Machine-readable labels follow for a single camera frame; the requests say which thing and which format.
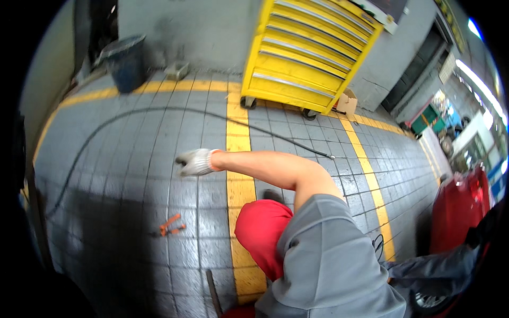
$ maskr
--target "drawer handle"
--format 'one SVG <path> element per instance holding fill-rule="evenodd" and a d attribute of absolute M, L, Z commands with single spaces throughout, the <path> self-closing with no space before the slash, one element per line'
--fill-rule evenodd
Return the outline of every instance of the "drawer handle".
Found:
<path fill-rule="evenodd" d="M 263 75 L 263 74 L 260 74 L 260 73 L 253 73 L 253 77 L 262 78 L 262 79 L 266 79 L 266 80 L 271 80 L 271 81 L 278 82 L 278 83 L 281 83 L 281 84 L 291 85 L 291 86 L 294 86 L 294 87 L 297 87 L 297 88 L 300 88 L 300 89 L 303 89 L 303 90 L 307 90 L 307 91 L 314 92 L 314 93 L 317 93 L 317 94 L 320 94 L 320 95 L 323 95 L 323 96 L 334 98 L 334 95 L 327 94 L 327 93 L 324 93 L 322 91 L 315 90 L 315 89 L 312 89 L 310 87 L 307 87 L 307 86 L 304 86 L 304 85 L 301 85 L 301 84 L 289 82 L 287 80 L 280 79 L 280 78 L 277 78 L 277 77 Z"/>
<path fill-rule="evenodd" d="M 346 33 L 348 33 L 348 34 L 349 34 L 349 35 L 351 35 L 352 37 L 356 38 L 357 40 L 361 41 L 362 43 L 364 43 L 364 44 L 366 44 L 366 43 L 367 43 L 367 41 L 366 41 L 365 39 L 363 39 L 363 38 L 361 38 L 360 36 L 356 35 L 356 34 L 355 34 L 355 33 L 353 33 L 352 31 L 350 31 L 350 30 L 348 30 L 347 28 L 345 28 L 344 26 L 342 26 L 341 24 L 336 23 L 336 22 L 334 22 L 334 21 L 332 21 L 332 20 L 330 20 L 330 19 L 327 19 L 327 18 L 326 18 L 326 17 L 324 17 L 324 16 L 321 16 L 321 15 L 316 14 L 316 13 L 314 13 L 314 12 L 310 11 L 310 10 L 307 10 L 307 9 L 301 8 L 301 7 L 296 6 L 296 5 L 293 5 L 293 4 L 289 4 L 289 3 L 284 2 L 284 1 L 281 1 L 281 0 L 276 0 L 274 3 L 275 3 L 275 4 L 277 4 L 277 5 L 281 5 L 281 6 L 283 6 L 283 7 L 287 7 L 287 8 L 294 9 L 294 10 L 296 10 L 296 11 L 299 11 L 299 12 L 305 13 L 305 14 L 307 14 L 307 15 L 310 15 L 310 16 L 313 16 L 313 17 L 315 17 L 315 18 L 317 18 L 317 19 L 320 19 L 320 20 L 322 20 L 322 21 L 324 21 L 324 22 L 327 22 L 327 23 L 329 23 L 329 24 L 332 24 L 332 25 L 334 25 L 335 27 L 337 27 L 337 28 L 339 28 L 339 29 L 341 29 L 341 30 L 345 31 Z"/>
<path fill-rule="evenodd" d="M 344 70 L 350 71 L 350 68 L 348 68 L 348 67 L 346 67 L 346 66 L 344 66 L 344 65 L 342 65 L 342 64 L 340 64 L 340 63 L 338 63 L 338 62 L 336 62 L 334 60 L 331 60 L 328 57 L 321 56 L 321 55 L 316 54 L 314 52 L 311 52 L 309 50 L 306 50 L 306 49 L 303 49 L 301 47 L 298 47 L 296 45 L 285 43 L 285 42 L 274 40 L 274 39 L 270 39 L 270 38 L 263 38 L 262 41 L 268 42 L 268 43 L 272 43 L 272 44 L 276 44 L 276 45 L 280 45 L 280 46 L 283 46 L 285 48 L 293 49 L 293 50 L 296 50 L 296 51 L 299 51 L 299 52 L 302 52 L 302 53 L 305 53 L 305 54 L 309 54 L 311 56 L 314 56 L 314 57 L 317 57 L 317 58 L 322 59 L 324 61 L 327 61 L 329 63 L 332 63 L 332 64 L 334 64 L 334 65 L 336 65 L 336 66 L 338 66 L 338 67 L 340 67 L 340 68 L 342 68 Z"/>
<path fill-rule="evenodd" d="M 369 34 L 373 34 L 373 31 L 371 31 L 370 29 L 368 29 L 367 27 L 365 27 L 364 25 L 360 24 L 359 22 L 355 21 L 354 19 L 352 19 L 348 14 L 345 14 L 343 12 L 341 12 L 340 10 L 336 9 L 335 7 L 333 6 L 330 6 L 326 3 L 323 3 L 321 2 L 320 0 L 310 0 L 312 3 L 314 4 L 317 4 L 319 6 L 322 6 L 324 8 L 327 8 L 329 9 L 330 11 L 333 11 L 335 13 L 337 13 L 338 15 L 344 17 L 345 19 L 349 20 L 350 22 L 352 22 L 353 24 L 355 24 L 356 26 L 358 26 L 359 28 L 363 29 L 364 31 L 368 32 Z"/>
<path fill-rule="evenodd" d="M 323 33 L 324 35 L 327 35 L 327 36 L 329 36 L 329 37 L 331 37 L 331 38 L 335 39 L 336 41 L 339 41 L 339 42 L 341 42 L 341 43 L 343 43 L 343 44 L 345 44 L 345 45 L 348 45 L 350 48 L 352 48 L 352 49 L 356 50 L 356 51 L 357 51 L 357 52 L 359 52 L 359 53 L 361 53 L 361 52 L 362 52 L 361 50 L 359 50 L 358 48 L 356 48 L 356 47 L 355 47 L 355 46 L 353 46 L 352 44 L 350 44 L 350 43 L 348 43 L 348 42 L 345 42 L 344 40 L 342 40 L 342 39 L 340 39 L 340 38 L 337 38 L 337 37 L 335 37 L 334 35 L 332 35 L 332 34 L 330 34 L 330 33 L 327 33 L 327 32 L 325 32 L 325 31 L 323 31 L 323 30 L 320 30 L 319 28 L 315 28 L 314 26 L 309 25 L 309 24 L 307 24 L 307 23 L 305 23 L 305 22 L 298 21 L 298 20 L 295 20 L 295 19 L 292 19 L 292 18 L 289 18 L 289 17 L 285 17 L 285 16 L 280 15 L 280 14 L 275 13 L 275 12 L 272 12 L 270 15 L 271 15 L 271 16 L 274 16 L 274 17 L 278 17 L 279 19 L 283 19 L 283 20 L 287 20 L 287 21 L 292 21 L 292 22 L 295 22 L 295 23 L 298 23 L 298 24 L 301 24 L 301 25 L 307 26 L 307 27 L 309 27 L 309 28 L 312 28 L 313 30 L 316 30 L 316 31 L 318 31 L 318 32 L 320 32 L 320 33 Z"/>
<path fill-rule="evenodd" d="M 313 39 L 307 38 L 307 37 L 302 36 L 302 35 L 299 35 L 299 34 L 297 34 L 297 33 L 293 33 L 293 32 L 291 32 L 291 31 L 287 31 L 287 30 L 285 30 L 285 29 L 282 29 L 282 28 L 279 28 L 279 27 L 276 27 L 276 26 L 271 26 L 271 25 L 269 25 L 267 28 L 268 28 L 268 29 L 271 29 L 271 30 L 276 30 L 276 31 L 279 31 L 279 32 L 282 32 L 282 33 L 290 34 L 290 35 L 293 35 L 293 36 L 295 36 L 295 37 L 301 38 L 301 39 L 306 40 L 306 41 L 309 41 L 309 42 L 313 42 L 313 43 L 318 44 L 318 45 L 320 45 L 320 46 L 322 46 L 322 47 L 325 47 L 325 48 L 327 48 L 327 49 L 329 49 L 329 50 L 331 50 L 331 51 L 334 51 L 335 53 L 337 53 L 337 54 L 341 55 L 342 57 L 344 57 L 344 58 L 346 58 L 346 59 L 348 59 L 348 60 L 351 60 L 351 61 L 352 61 L 352 62 L 354 62 L 354 63 L 356 62 L 353 58 L 349 57 L 348 55 L 346 55 L 346 54 L 344 54 L 344 53 L 342 53 L 342 52 L 339 52 L 338 50 L 336 50 L 336 49 L 334 49 L 334 48 L 332 48 L 332 47 L 330 47 L 330 46 L 328 46 L 328 45 L 325 45 L 325 44 L 323 44 L 323 43 L 320 43 L 320 42 L 318 42 L 318 41 L 315 41 L 315 40 L 313 40 Z"/>
<path fill-rule="evenodd" d="M 326 70 L 322 70 L 321 68 L 316 67 L 316 66 L 311 65 L 311 64 L 308 64 L 308 63 L 306 63 L 306 62 L 299 61 L 299 60 L 296 60 L 296 59 L 292 59 L 291 57 L 287 57 L 287 56 L 284 56 L 284 55 L 279 55 L 279 54 L 272 53 L 272 52 L 265 51 L 265 50 L 260 50 L 260 54 L 263 54 L 263 55 L 269 55 L 269 56 L 277 57 L 278 59 L 282 59 L 282 60 L 287 60 L 287 61 L 291 61 L 291 62 L 299 63 L 299 64 L 301 64 L 301 65 L 304 65 L 304 66 L 308 66 L 308 67 L 314 68 L 314 69 L 316 69 L 317 71 L 320 71 L 320 72 L 326 73 L 326 74 L 328 74 L 328 75 L 332 75 L 332 76 L 334 76 L 334 77 L 337 77 L 337 78 L 339 78 L 339 79 L 345 80 L 343 77 L 341 77 L 341 76 L 339 76 L 339 75 L 336 75 L 336 74 L 331 73 L 331 72 L 326 71 Z"/>

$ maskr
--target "fluorescent light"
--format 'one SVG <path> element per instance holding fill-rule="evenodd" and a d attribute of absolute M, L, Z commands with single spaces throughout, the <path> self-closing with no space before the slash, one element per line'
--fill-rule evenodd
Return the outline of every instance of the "fluorescent light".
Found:
<path fill-rule="evenodd" d="M 472 19 L 468 19 L 468 28 L 472 31 L 472 33 L 477 35 L 477 37 L 482 40 L 482 38 L 480 37 L 479 31 L 477 30 L 475 23 L 474 23 L 474 21 L 472 21 Z"/>
<path fill-rule="evenodd" d="M 486 98 L 493 105 L 493 108 L 497 112 L 497 114 L 502 118 L 502 122 L 507 127 L 507 117 L 503 113 L 502 107 L 500 103 L 497 101 L 495 96 L 491 93 L 490 89 L 484 84 L 484 82 L 477 76 L 468 66 L 465 65 L 460 60 L 456 60 L 456 65 L 462 70 L 470 79 L 474 82 L 475 85 L 480 89 L 480 91 L 486 96 Z"/>
<path fill-rule="evenodd" d="M 476 100 L 479 102 L 479 104 L 480 104 L 480 97 L 479 97 L 479 95 L 478 95 L 476 92 L 474 92 L 474 97 L 475 97 L 475 99 L 476 99 Z"/>
<path fill-rule="evenodd" d="M 502 172 L 502 174 L 504 174 L 507 171 L 507 159 L 505 159 L 502 165 L 500 166 L 500 171 Z"/>
<path fill-rule="evenodd" d="M 490 130 L 491 126 L 493 125 L 493 116 L 491 116 L 490 111 L 487 109 L 483 114 L 483 122 L 486 128 Z"/>

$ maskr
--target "metal bar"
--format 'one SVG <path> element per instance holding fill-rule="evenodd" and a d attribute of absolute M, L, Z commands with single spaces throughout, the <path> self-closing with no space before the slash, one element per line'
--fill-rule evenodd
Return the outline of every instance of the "metal bar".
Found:
<path fill-rule="evenodd" d="M 221 304 L 219 303 L 219 297 L 217 296 L 216 285 L 214 285 L 214 279 L 212 278 L 212 271 L 206 270 L 207 274 L 207 282 L 209 283 L 209 291 L 210 297 L 212 298 L 212 304 L 214 305 L 214 309 L 216 310 L 217 318 L 221 318 L 222 309 Z"/>
<path fill-rule="evenodd" d="M 287 56 L 284 56 L 284 55 L 279 55 L 279 54 L 276 54 L 276 53 L 272 53 L 272 52 L 269 52 L 269 51 L 265 51 L 265 50 L 260 50 L 260 54 L 264 54 L 264 55 L 270 55 L 270 56 L 273 56 L 273 57 L 277 57 L 279 59 L 283 59 L 283 60 L 287 60 L 287 61 L 291 61 L 291 62 L 295 62 L 295 63 L 299 63 L 299 64 L 302 64 L 304 66 L 308 66 L 308 67 L 312 67 L 318 71 L 321 71 L 321 72 L 324 72 L 324 73 L 327 73 L 328 75 L 332 75 L 334 77 L 337 77 L 339 79 L 342 79 L 342 80 L 345 80 L 343 77 L 339 76 L 339 75 L 336 75 L 334 73 L 331 73 L 329 71 L 326 71 L 326 70 L 322 70 L 321 68 L 319 67 L 316 67 L 314 65 L 311 65 L 311 64 L 308 64 L 306 62 L 302 62 L 302 61 L 299 61 L 299 60 L 296 60 L 296 59 L 292 59 L 291 57 L 287 57 Z"/>
<path fill-rule="evenodd" d="M 304 9 L 304 8 L 301 8 L 299 6 L 296 6 L 296 5 L 293 5 L 293 4 L 289 4 L 285 1 L 281 1 L 281 0 L 276 0 L 274 2 L 275 4 L 277 5 L 280 5 L 280 6 L 283 6 L 283 7 L 287 7 L 287 8 L 290 8 L 290 9 L 293 9 L 293 10 L 296 10 L 296 11 L 299 11 L 299 12 L 302 12 L 304 14 L 307 14 L 307 15 L 310 15 L 312 17 L 315 17 L 317 19 L 320 19 L 326 23 L 329 23 L 329 24 L 332 24 L 334 25 L 335 27 L 339 28 L 340 30 L 343 30 L 344 32 L 348 33 L 349 35 L 351 35 L 352 37 L 356 38 L 357 40 L 361 41 L 362 43 L 366 44 L 367 41 L 363 38 L 361 38 L 360 36 L 358 36 L 357 34 L 353 33 L 352 31 L 348 30 L 347 28 L 345 28 L 344 26 L 342 26 L 341 24 L 337 23 L 337 22 L 334 22 L 332 21 L 331 19 L 328 19 L 324 16 L 321 16 L 313 11 L 310 11 L 308 9 Z"/>
<path fill-rule="evenodd" d="M 280 79 L 280 78 L 277 78 L 277 77 L 272 77 L 272 76 L 268 76 L 268 75 L 264 75 L 264 74 L 260 74 L 260 73 L 253 73 L 253 77 L 271 80 L 271 81 L 274 81 L 274 82 L 278 82 L 278 83 L 281 83 L 281 84 L 286 84 L 286 85 L 294 86 L 294 87 L 297 87 L 297 88 L 300 88 L 300 89 L 303 89 L 303 90 L 307 90 L 307 91 L 314 92 L 314 93 L 317 93 L 317 94 L 320 94 L 320 95 L 323 95 L 323 96 L 334 98 L 334 95 L 331 95 L 331 94 L 328 94 L 328 93 L 325 93 L 325 92 L 322 92 L 322 91 L 319 91 L 319 90 L 315 90 L 315 89 L 312 89 L 310 87 L 307 87 L 307 86 L 304 86 L 304 85 L 301 85 L 301 84 L 297 84 L 297 83 L 293 83 L 293 82 L 290 82 L 290 81 L 287 81 L 287 80 L 284 80 L 284 79 Z"/>
<path fill-rule="evenodd" d="M 291 31 L 288 31 L 288 30 L 285 30 L 285 29 L 282 29 L 282 28 L 277 27 L 277 26 L 272 26 L 272 25 L 269 25 L 269 26 L 267 27 L 267 29 L 271 29 L 271 30 L 275 30 L 275 31 L 278 31 L 278 32 L 282 32 L 282 33 L 290 34 L 290 35 L 293 35 L 293 36 L 295 36 L 295 37 L 301 38 L 301 39 L 303 39 L 303 40 L 307 40 L 307 41 L 313 42 L 313 43 L 315 43 L 315 44 L 317 44 L 317 45 L 320 45 L 320 46 L 323 46 L 324 48 L 327 48 L 327 49 L 329 49 L 329 50 L 331 50 L 331 51 L 333 51 L 333 52 L 335 52 L 335 53 L 337 53 L 337 54 L 341 55 L 342 57 L 344 57 L 344 58 L 346 58 L 346 59 L 349 59 L 349 60 L 351 60 L 352 62 L 354 62 L 354 63 L 355 63 L 355 60 L 354 60 L 353 58 L 349 57 L 348 55 L 344 54 L 343 52 L 340 52 L 340 51 L 338 51 L 338 50 L 336 50 L 336 49 L 334 49 L 334 48 L 332 48 L 332 47 L 330 47 L 330 46 L 328 46 L 328 45 L 325 45 L 325 44 L 323 44 L 323 43 L 320 43 L 320 42 L 315 41 L 315 40 L 313 40 L 313 39 L 310 39 L 310 38 L 308 38 L 308 37 L 305 37 L 305 36 L 299 35 L 299 34 L 297 34 L 297 33 L 294 33 L 294 32 L 291 32 Z"/>
<path fill-rule="evenodd" d="M 337 67 L 340 67 L 340 68 L 342 68 L 342 69 L 344 69 L 346 71 L 350 71 L 349 67 L 346 67 L 346 66 L 344 66 L 344 65 L 342 65 L 342 64 L 340 64 L 340 63 L 338 63 L 338 62 L 336 62 L 336 61 L 334 61 L 332 59 L 329 59 L 328 57 L 316 54 L 316 53 L 314 53 L 314 52 L 312 52 L 310 50 L 306 50 L 306 49 L 298 47 L 296 45 L 293 45 L 293 44 L 290 44 L 290 43 L 286 43 L 286 42 L 283 42 L 283 41 L 279 41 L 279 40 L 274 40 L 274 39 L 271 39 L 271 38 L 266 38 L 266 37 L 264 37 L 262 41 L 263 42 L 267 42 L 267 43 L 277 44 L 277 45 L 283 46 L 285 48 L 289 48 L 289 49 L 293 49 L 293 50 L 299 51 L 301 53 L 309 54 L 309 55 L 314 56 L 314 57 L 316 57 L 318 59 L 322 59 L 324 61 L 332 63 L 332 64 L 336 65 Z"/>
<path fill-rule="evenodd" d="M 365 26 L 364 26 L 364 25 L 362 25 L 361 23 L 359 23 L 359 22 L 357 22 L 357 21 L 353 20 L 353 19 L 352 19 L 352 18 L 351 18 L 348 14 L 345 14 L 345 13 L 341 12 L 340 10 L 336 9 L 335 7 L 330 6 L 330 5 L 326 4 L 326 3 L 323 3 L 323 2 L 321 2 L 321 1 L 319 1 L 319 0 L 310 0 L 310 1 L 311 1 L 312 3 L 315 3 L 315 4 L 319 5 L 319 6 L 324 7 L 324 8 L 327 8 L 327 9 L 329 9 L 330 11 L 332 11 L 332 12 L 334 12 L 334 13 L 336 13 L 336 14 L 338 14 L 338 15 L 342 16 L 342 17 L 344 17 L 345 19 L 347 19 L 347 20 L 349 20 L 350 22 L 354 23 L 356 26 L 358 26 L 359 28 L 361 28 L 361 29 L 363 29 L 364 31 L 368 32 L 369 34 L 373 34 L 373 31 L 372 31 L 372 30 L 368 29 L 367 27 L 365 27 Z"/>

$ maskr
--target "hand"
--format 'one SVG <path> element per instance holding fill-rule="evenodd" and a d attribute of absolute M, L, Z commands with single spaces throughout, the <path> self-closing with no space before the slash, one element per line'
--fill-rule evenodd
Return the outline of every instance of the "hand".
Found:
<path fill-rule="evenodd" d="M 202 148 L 178 155 L 175 162 L 183 165 L 183 168 L 178 172 L 179 175 L 181 177 L 203 176 L 214 171 L 220 171 L 210 163 L 210 156 L 218 151 L 221 150 Z"/>

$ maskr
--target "cable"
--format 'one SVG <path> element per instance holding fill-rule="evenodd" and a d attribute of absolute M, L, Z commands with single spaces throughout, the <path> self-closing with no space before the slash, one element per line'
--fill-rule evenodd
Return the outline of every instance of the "cable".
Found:
<path fill-rule="evenodd" d="M 378 243 L 377 247 L 375 247 L 375 242 L 377 241 L 377 239 L 379 237 L 382 238 L 382 241 L 380 243 Z M 383 243 L 384 243 L 384 241 L 383 241 L 383 235 L 382 234 L 378 234 L 377 237 L 375 237 L 375 239 L 371 241 L 371 244 L 373 245 L 373 248 L 375 249 L 375 254 L 376 254 L 376 252 L 379 249 L 381 249 L 380 250 L 380 256 L 378 256 L 377 261 L 380 261 L 380 258 L 382 258 L 382 255 L 383 255 Z"/>
<path fill-rule="evenodd" d="M 291 142 L 292 144 L 296 145 L 296 146 L 299 146 L 301 148 L 304 148 L 308 151 L 311 151 L 312 153 L 315 153 L 317 155 L 320 155 L 320 156 L 323 156 L 323 157 L 326 157 L 326 158 L 329 158 L 331 160 L 334 160 L 335 157 L 332 156 L 331 154 L 326 154 L 326 153 L 323 153 L 321 151 L 317 151 L 317 150 L 314 150 L 313 148 L 310 148 L 304 144 L 301 144 L 301 143 L 298 143 L 298 142 L 295 142 L 289 138 L 286 138 L 284 136 L 281 136 L 279 134 L 276 134 L 276 133 L 273 133 L 271 131 L 268 131 L 268 130 L 265 130 L 263 128 L 260 128 L 260 127 L 256 127 L 256 126 L 252 126 L 250 124 L 246 124 L 246 123 L 243 123 L 243 122 L 239 122 L 239 121 L 236 121 L 236 120 L 233 120 L 231 118 L 228 118 L 226 116 L 221 116 L 221 115 L 218 115 L 218 114 L 214 114 L 214 113 L 210 113 L 210 112 L 207 112 L 205 110 L 199 110 L 199 109 L 192 109 L 192 108 L 185 108 L 185 107 L 177 107 L 177 106 L 166 106 L 166 107 L 145 107 L 145 108 L 140 108 L 140 109 L 135 109 L 135 110 L 131 110 L 131 111 L 127 111 L 125 113 L 122 113 L 120 115 L 117 115 L 107 121 L 105 121 L 104 123 L 102 123 L 101 125 L 99 125 L 99 127 L 97 127 L 88 137 L 87 139 L 85 140 L 85 142 L 83 143 L 83 145 L 81 146 L 81 148 L 79 149 L 78 153 L 76 154 L 76 157 L 74 158 L 74 161 L 71 165 L 71 168 L 69 169 L 69 173 L 67 174 L 67 178 L 65 180 L 65 183 L 64 183 L 64 186 L 62 187 L 62 190 L 60 191 L 60 195 L 58 197 L 58 199 L 56 200 L 56 203 L 53 207 L 53 209 L 47 213 L 48 217 L 50 217 L 53 213 L 55 213 L 55 211 L 59 208 L 60 206 L 60 203 L 62 202 L 62 198 L 64 197 L 64 194 L 65 194 L 65 191 L 67 190 L 67 187 L 69 186 L 69 181 L 71 180 L 71 176 L 72 176 L 72 173 L 74 172 L 74 168 L 76 168 L 76 164 L 78 163 L 78 160 L 79 158 L 81 157 L 81 154 L 83 153 L 83 151 L 85 150 L 85 148 L 88 146 L 88 144 L 90 143 L 90 141 L 92 140 L 92 138 L 95 137 L 95 135 L 97 135 L 97 133 L 99 131 L 101 131 L 104 127 L 108 126 L 109 124 L 119 120 L 119 119 L 122 119 L 124 117 L 127 117 L 129 115 L 132 115 L 132 114 L 136 114 L 136 113 L 140 113 L 140 112 L 152 112 L 152 111 L 165 111 L 165 110 L 184 110 L 184 111 L 192 111 L 192 112 L 198 112 L 198 113 L 203 113 L 205 115 L 209 115 L 209 116 L 212 116 L 212 117 L 216 117 L 216 118 L 221 118 L 221 119 L 224 119 L 226 121 L 230 121 L 230 122 L 233 122 L 233 123 L 236 123 L 236 124 L 239 124 L 239 125 L 243 125 L 243 126 L 247 126 L 249 128 L 253 128 L 255 130 L 258 130 L 258 131 L 261 131 L 261 132 L 264 132 L 266 134 L 269 134 L 271 136 L 274 136 L 276 138 L 279 138 L 279 139 L 283 139 L 285 141 L 288 141 L 288 142 Z"/>

